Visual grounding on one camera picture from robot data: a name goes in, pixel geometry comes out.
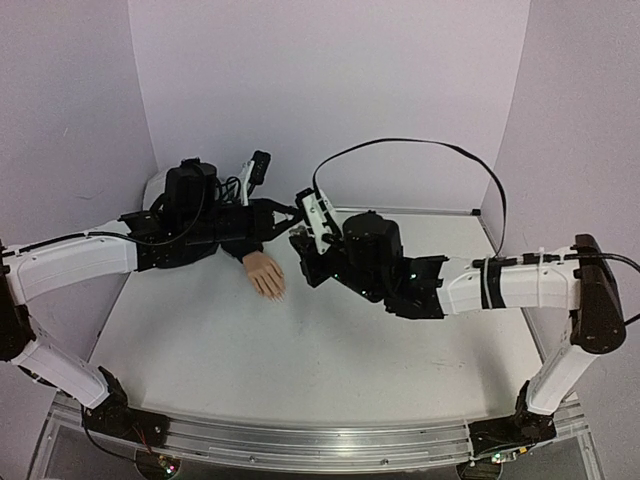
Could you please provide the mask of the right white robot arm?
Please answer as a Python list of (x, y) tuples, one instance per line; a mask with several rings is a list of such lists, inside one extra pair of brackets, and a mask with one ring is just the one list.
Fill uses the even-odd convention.
[(558, 348), (523, 388), (518, 408), (529, 414), (552, 415), (595, 359), (626, 340), (612, 258), (587, 234), (553, 252), (411, 258), (398, 224), (369, 211), (348, 218), (339, 233), (296, 227), (289, 242), (309, 286), (334, 279), (407, 320), (510, 308), (565, 310), (569, 323)]

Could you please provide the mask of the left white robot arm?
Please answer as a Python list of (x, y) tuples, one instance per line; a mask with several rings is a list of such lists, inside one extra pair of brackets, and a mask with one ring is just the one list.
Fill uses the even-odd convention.
[(239, 262), (255, 291), (280, 299), (280, 265), (264, 251), (274, 239), (258, 222), (277, 208), (248, 199), (255, 161), (239, 178), (237, 200), (224, 196), (217, 170), (198, 158), (183, 160), (146, 185), (144, 209), (100, 227), (17, 246), (1, 254), (1, 359), (70, 395), (94, 412), (116, 437), (131, 433), (133, 411), (116, 377), (65, 350), (34, 321), (30, 301), (61, 288), (109, 275), (175, 270), (224, 251)]

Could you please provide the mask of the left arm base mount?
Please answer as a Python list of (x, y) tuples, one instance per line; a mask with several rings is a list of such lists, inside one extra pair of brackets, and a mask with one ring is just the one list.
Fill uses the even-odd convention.
[(82, 425), (88, 432), (96, 432), (112, 438), (137, 442), (149, 453), (165, 445), (169, 417), (133, 408), (119, 380), (104, 367), (98, 371), (106, 381), (107, 397), (95, 408), (83, 408)]

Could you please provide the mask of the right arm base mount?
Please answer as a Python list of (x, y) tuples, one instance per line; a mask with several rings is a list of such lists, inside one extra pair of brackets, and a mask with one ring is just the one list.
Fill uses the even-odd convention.
[(556, 437), (554, 414), (540, 415), (528, 410), (526, 393), (529, 384), (530, 382), (526, 381), (522, 386), (511, 415), (477, 420), (469, 424), (474, 460), (488, 458), (500, 452), (532, 447)]

